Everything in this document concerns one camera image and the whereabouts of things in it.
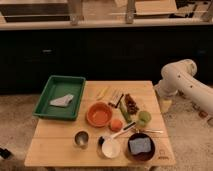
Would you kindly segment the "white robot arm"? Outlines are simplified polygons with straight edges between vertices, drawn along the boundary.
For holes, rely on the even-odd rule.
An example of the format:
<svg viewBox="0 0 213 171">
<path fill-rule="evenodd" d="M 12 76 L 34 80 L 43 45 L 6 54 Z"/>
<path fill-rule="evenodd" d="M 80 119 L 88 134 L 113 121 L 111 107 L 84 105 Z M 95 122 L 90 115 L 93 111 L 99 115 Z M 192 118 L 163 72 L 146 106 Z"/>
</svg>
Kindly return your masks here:
<svg viewBox="0 0 213 171">
<path fill-rule="evenodd" d="M 169 98 L 178 91 L 187 95 L 206 113 L 213 115 L 213 88 L 194 78 L 197 65 L 191 59 L 166 64 L 161 69 L 162 79 L 154 86 L 161 98 Z"/>
</svg>

